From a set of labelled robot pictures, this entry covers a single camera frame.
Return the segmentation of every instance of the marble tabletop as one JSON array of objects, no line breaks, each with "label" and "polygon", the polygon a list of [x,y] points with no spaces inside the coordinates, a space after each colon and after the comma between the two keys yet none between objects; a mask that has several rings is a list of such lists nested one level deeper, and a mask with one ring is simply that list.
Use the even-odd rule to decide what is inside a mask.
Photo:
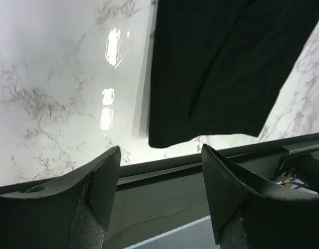
[{"label": "marble tabletop", "polygon": [[318,23],[259,137],[150,148],[157,3],[0,0],[0,186],[65,174],[114,145],[126,165],[319,132]]}]

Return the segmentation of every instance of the white marble surface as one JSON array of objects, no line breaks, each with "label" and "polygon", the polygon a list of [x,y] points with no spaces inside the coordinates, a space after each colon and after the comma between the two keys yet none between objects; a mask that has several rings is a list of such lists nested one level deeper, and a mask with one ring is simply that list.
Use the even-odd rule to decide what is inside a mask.
[{"label": "white marble surface", "polygon": [[0,0],[0,186],[58,176],[113,145],[122,165],[319,132],[319,24],[259,138],[148,146],[157,0]]}]

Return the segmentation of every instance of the black cloth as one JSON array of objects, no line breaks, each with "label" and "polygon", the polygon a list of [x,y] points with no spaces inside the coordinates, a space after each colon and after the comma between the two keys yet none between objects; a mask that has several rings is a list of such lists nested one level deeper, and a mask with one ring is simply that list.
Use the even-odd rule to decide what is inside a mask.
[{"label": "black cloth", "polygon": [[258,136],[319,20],[319,0],[160,0],[149,144]]}]

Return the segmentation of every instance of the folded black fabric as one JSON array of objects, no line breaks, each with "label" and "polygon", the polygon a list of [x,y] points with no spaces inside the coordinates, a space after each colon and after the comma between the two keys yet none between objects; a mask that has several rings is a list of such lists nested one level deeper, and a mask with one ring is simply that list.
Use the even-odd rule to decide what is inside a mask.
[{"label": "folded black fabric", "polygon": [[319,0],[160,0],[149,144],[258,136],[319,20]]}]

